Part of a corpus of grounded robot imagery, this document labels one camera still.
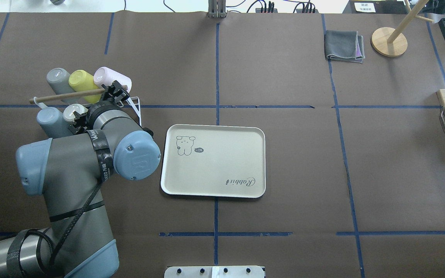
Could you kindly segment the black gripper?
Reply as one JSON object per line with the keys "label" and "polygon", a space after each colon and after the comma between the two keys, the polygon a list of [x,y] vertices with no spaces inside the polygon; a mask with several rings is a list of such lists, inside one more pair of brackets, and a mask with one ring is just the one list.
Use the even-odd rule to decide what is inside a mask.
{"label": "black gripper", "polygon": [[100,106],[117,105],[130,98],[128,91],[117,81],[113,81],[110,86],[101,85],[104,92],[101,95]]}

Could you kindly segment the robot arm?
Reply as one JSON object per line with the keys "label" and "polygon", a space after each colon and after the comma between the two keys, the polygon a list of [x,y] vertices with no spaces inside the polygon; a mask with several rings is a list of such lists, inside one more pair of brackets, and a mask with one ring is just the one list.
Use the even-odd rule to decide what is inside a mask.
{"label": "robot arm", "polygon": [[99,102],[75,115],[71,136],[16,151],[24,190],[44,197],[51,227],[0,241],[0,278],[109,278],[118,270],[100,189],[114,173],[130,181],[150,176],[161,152],[153,132],[119,107],[127,86],[115,80],[103,88]]}

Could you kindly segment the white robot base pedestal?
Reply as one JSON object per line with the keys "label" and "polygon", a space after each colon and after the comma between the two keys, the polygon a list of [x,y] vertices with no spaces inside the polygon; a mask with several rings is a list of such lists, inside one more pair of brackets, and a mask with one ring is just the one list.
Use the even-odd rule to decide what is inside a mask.
{"label": "white robot base pedestal", "polygon": [[265,278],[265,267],[257,265],[233,266],[172,266],[164,278]]}

